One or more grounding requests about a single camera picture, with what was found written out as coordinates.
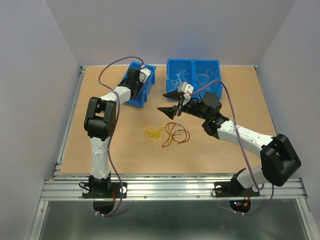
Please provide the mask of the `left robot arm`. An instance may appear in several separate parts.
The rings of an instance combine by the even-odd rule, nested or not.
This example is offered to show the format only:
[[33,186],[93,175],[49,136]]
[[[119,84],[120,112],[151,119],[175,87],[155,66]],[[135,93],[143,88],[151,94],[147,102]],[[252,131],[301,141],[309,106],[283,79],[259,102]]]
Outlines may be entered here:
[[152,71],[147,67],[129,68],[115,89],[101,97],[91,97],[84,119],[84,130],[91,144],[92,168],[88,182],[80,183],[83,198],[105,198],[111,193],[109,167],[110,140],[116,129],[116,111],[136,97]]

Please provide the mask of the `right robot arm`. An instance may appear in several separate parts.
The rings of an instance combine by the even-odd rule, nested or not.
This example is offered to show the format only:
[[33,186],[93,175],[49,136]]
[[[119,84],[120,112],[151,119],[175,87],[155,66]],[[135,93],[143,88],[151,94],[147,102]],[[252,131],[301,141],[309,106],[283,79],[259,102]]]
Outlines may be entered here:
[[219,183],[213,190],[215,197],[242,197],[254,185],[267,183],[281,187],[301,167],[287,136],[280,133],[277,136],[264,135],[235,125],[220,113],[222,103],[215,93],[206,92],[198,99],[174,90],[163,96],[178,102],[172,107],[158,108],[170,119],[181,113],[201,118],[204,120],[202,128],[209,136],[238,145],[243,153],[249,151],[260,158],[260,166],[241,169],[231,180]]

